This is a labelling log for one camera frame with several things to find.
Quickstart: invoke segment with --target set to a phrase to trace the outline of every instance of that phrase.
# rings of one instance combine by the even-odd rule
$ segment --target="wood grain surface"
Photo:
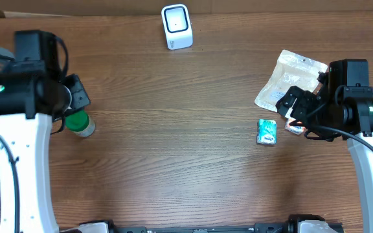
[[[60,227],[93,219],[118,226],[252,225],[319,214],[361,232],[356,173],[346,142],[306,140],[254,104],[287,49],[329,63],[366,58],[373,85],[373,12],[191,16],[194,45],[166,48],[160,16],[0,19],[13,32],[62,37],[96,132],[50,144]],[[278,142],[256,144],[257,120]]]

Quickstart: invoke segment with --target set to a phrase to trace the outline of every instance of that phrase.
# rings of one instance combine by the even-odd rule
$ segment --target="clear plastic packaging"
[[[269,81],[254,102],[264,109],[277,112],[277,101],[291,86],[313,92],[319,84],[319,72],[325,72],[327,68],[326,64],[283,50]]]
[[[319,220],[305,220],[301,221],[297,226],[297,232],[303,233],[337,233],[334,229],[329,227],[324,221]]]

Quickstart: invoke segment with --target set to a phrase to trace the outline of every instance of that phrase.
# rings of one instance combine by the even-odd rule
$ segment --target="plastic bottle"
[[[84,110],[66,117],[65,126],[80,137],[88,137],[96,129],[95,122]]]

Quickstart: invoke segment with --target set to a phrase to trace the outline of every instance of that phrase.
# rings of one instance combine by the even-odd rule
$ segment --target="black cable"
[[[63,47],[64,54],[65,54],[65,62],[64,62],[63,70],[62,70],[62,77],[60,80],[60,81],[63,81],[64,78],[67,76],[67,72],[69,70],[69,52],[67,51],[67,47],[65,46],[65,43],[61,38],[56,36],[56,41],[60,43],[60,45]]]
[[[311,111],[309,114],[306,115],[306,118],[310,118],[315,113],[317,113],[319,110],[321,110],[324,106],[326,106],[328,103],[323,103],[319,107],[317,107],[315,110]]]
[[[19,233],[19,185],[18,185],[18,174],[16,168],[16,160],[10,150],[10,147],[5,142],[4,138],[0,135],[0,142],[6,150],[8,160],[11,164],[12,177],[14,180],[14,233]]]
[[[353,140],[356,140],[357,142],[363,144],[364,146],[366,146],[368,149],[370,149],[372,152],[373,152],[373,146],[371,144],[369,144],[368,142],[366,142],[365,140],[353,135],[353,134],[350,134],[350,133],[347,133],[345,131],[342,131],[342,130],[339,130],[339,129],[334,129],[334,128],[331,128],[331,127],[326,127],[326,126],[310,126],[310,128],[313,128],[313,129],[321,129],[321,130],[327,130],[327,131],[332,131],[334,133],[340,133],[350,139],[353,139]]]
[[[328,138],[323,137],[323,136],[319,136],[319,135],[318,135],[318,137],[310,137],[310,136],[309,136],[310,133],[313,133],[313,132],[310,131],[310,129],[308,129],[308,130],[304,133],[304,137],[305,137],[306,139],[309,139],[309,140],[330,140],[330,139],[336,139],[337,137],[342,136],[340,133],[336,133],[336,134],[334,134],[333,136],[328,137]]]
[[[62,132],[64,130],[64,127],[65,127],[65,116],[62,115],[62,126],[60,126],[59,130],[52,132],[50,135]]]
[[[345,85],[340,85],[339,87],[336,88],[336,91],[335,91],[335,105],[336,106],[339,106],[339,103],[337,101],[337,98],[339,96],[339,92],[341,91],[342,88],[345,88],[346,86]]]

